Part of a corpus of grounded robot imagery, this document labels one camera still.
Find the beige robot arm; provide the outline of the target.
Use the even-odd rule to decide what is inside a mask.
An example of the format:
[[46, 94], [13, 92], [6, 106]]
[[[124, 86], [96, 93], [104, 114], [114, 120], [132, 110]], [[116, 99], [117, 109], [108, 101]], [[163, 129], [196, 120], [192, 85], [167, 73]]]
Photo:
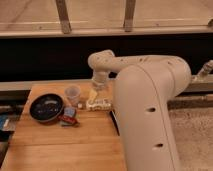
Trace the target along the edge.
[[187, 62], [170, 55], [117, 57], [104, 50], [91, 54], [88, 65], [98, 89], [116, 74], [114, 109], [127, 171], [181, 171], [167, 102], [189, 85]]

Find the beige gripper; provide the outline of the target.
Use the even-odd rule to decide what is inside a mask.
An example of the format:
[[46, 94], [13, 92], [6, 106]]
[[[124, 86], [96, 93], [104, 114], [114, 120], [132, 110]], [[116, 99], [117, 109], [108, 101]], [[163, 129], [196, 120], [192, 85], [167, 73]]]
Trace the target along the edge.
[[96, 98], [98, 96], [97, 91], [103, 90], [107, 87], [108, 76], [109, 76], [108, 72], [104, 72], [104, 71], [94, 71], [93, 72], [92, 85], [95, 90], [91, 89], [89, 92], [89, 98], [88, 98], [89, 104], [93, 104], [94, 101], [96, 100]]

